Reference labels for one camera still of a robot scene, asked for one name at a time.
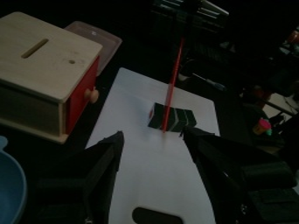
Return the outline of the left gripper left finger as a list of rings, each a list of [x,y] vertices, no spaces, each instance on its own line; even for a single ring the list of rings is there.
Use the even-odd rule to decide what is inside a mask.
[[[118,131],[29,182],[22,224],[108,224],[122,147]]]

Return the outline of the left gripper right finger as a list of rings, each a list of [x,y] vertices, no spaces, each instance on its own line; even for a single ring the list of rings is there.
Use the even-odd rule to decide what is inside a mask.
[[[197,128],[185,127],[181,137],[216,224],[299,224],[296,180],[285,161]]]

